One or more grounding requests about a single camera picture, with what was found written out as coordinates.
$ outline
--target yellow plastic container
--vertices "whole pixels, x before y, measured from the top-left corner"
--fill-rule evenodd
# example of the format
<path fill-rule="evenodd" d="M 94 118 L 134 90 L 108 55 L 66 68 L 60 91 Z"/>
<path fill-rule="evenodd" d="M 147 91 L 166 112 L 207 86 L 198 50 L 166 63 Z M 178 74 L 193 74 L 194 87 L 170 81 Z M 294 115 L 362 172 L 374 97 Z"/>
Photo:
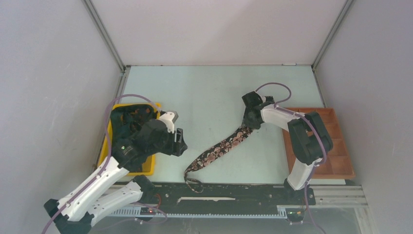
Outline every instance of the yellow plastic container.
<path fill-rule="evenodd" d="M 137 105 L 137 104 L 147 104 L 153 107 L 155 110 L 157 109 L 157 107 L 159 108 L 161 107 L 161 104 L 159 103 L 155 103 L 156 107 L 152 106 L 150 103 L 128 103 L 128 104 L 116 104 L 113 106 L 112 110 L 114 110 L 117 107 L 121 107 L 121 106 L 130 106 L 130 105 Z M 110 120 L 108 124 L 108 133 L 112 141 L 113 131 L 112 131 L 112 124 Z M 99 156 L 99 161 L 98 161 L 97 166 L 100 166 L 102 164 L 103 160 L 105 160 L 107 155 L 108 155 L 108 140 L 105 137 L 105 140 L 103 141 L 102 151 L 100 151 L 100 156 Z M 128 173 L 127 176 L 138 176 L 138 175 L 150 176 L 153 174 L 154 167 L 155 167 L 155 155 L 152 155 L 146 159 L 146 162 L 144 164 L 142 164 L 142 172 Z"/>

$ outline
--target robotic arm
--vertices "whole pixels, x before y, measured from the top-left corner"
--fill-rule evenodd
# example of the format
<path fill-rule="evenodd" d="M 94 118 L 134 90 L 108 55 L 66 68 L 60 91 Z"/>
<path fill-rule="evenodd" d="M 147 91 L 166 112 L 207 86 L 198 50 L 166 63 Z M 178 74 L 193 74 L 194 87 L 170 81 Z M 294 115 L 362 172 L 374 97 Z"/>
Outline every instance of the robotic arm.
<path fill-rule="evenodd" d="M 155 153 L 180 156 L 188 147 L 183 130 L 176 129 L 176 112 L 162 112 L 128 138 L 118 140 L 112 156 L 107 157 L 82 184 L 60 200 L 50 199 L 44 208 L 61 234 L 87 234 L 102 218 L 123 206 L 153 196 L 153 185 L 144 176 L 136 176 L 125 187 L 101 197 L 120 178 L 139 168 Z"/>
<path fill-rule="evenodd" d="M 259 129 L 262 123 L 272 123 L 290 133 L 294 155 L 297 158 L 284 186 L 293 191 L 302 190 L 315 164 L 321 162 L 323 158 L 316 137 L 307 134 L 311 129 L 300 117 L 283 111 L 282 108 L 274 107 L 272 96 L 262 97 L 256 92 L 250 92 L 242 98 L 245 104 L 243 123 L 246 126 Z M 319 114 L 317 112 L 300 114 L 314 126 L 326 152 L 330 151 L 333 148 L 333 142 Z"/>

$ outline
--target table surface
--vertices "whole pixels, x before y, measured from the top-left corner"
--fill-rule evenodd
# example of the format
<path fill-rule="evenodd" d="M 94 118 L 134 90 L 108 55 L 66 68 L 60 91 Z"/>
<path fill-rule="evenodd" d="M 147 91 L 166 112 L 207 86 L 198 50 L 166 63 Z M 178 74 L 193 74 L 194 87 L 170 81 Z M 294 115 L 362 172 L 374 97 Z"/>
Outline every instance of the table surface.
<path fill-rule="evenodd" d="M 292 91 L 283 107 L 323 107 L 310 66 L 134 66 L 124 94 L 143 95 L 178 112 L 175 127 L 184 130 L 188 149 L 180 157 L 157 154 L 157 182 L 184 182 L 187 166 L 202 152 L 227 138 L 243 118 L 241 97 L 261 84 L 280 82 Z M 269 85 L 259 94 L 284 99 L 288 91 Z M 126 97 L 121 103 L 141 102 Z M 281 128 L 263 124 L 235 149 L 188 177 L 209 183 L 283 183 L 288 165 Z M 313 184 L 344 180 L 314 179 Z"/>

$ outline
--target floral pattern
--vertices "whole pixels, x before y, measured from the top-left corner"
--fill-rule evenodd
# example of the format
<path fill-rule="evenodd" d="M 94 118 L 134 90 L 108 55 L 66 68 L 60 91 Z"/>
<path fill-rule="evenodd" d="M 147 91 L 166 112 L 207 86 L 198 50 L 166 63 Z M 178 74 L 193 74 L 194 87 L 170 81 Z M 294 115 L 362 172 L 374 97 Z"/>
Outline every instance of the floral pattern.
<path fill-rule="evenodd" d="M 201 155 L 199 155 L 185 170 L 184 180 L 185 180 L 185 183 L 188 185 L 188 187 L 196 193 L 201 193 L 203 191 L 202 183 L 197 179 L 188 178 L 188 173 L 198 171 L 206 167 L 207 165 L 211 164 L 213 161 L 215 161 L 219 157 L 222 157 L 224 154 L 228 153 L 234 147 L 236 147 L 241 142 L 243 142 L 252 133 L 252 131 L 253 131 L 252 128 L 241 125 L 229 137 L 227 137 L 223 141 L 212 146 L 211 148 L 203 152 Z M 195 183 L 195 184 L 200 185 L 200 189 L 196 190 L 192 188 L 190 183 Z"/>

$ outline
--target brown compartment organizer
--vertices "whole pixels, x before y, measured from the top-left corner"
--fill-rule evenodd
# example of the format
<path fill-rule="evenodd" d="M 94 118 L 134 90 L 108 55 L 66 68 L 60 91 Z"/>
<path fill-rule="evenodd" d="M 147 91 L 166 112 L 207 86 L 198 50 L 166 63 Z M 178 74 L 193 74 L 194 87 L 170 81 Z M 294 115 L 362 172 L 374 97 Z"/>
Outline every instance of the brown compartment organizer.
<path fill-rule="evenodd" d="M 315 179 L 352 179 L 356 176 L 350 156 L 341 133 L 338 119 L 333 108 L 288 108 L 296 112 L 309 113 L 317 111 L 333 140 L 333 148 L 327 154 L 327 161 L 316 169 Z M 287 153 L 288 169 L 293 170 L 296 157 L 291 146 L 290 134 L 283 130 L 285 151 Z"/>

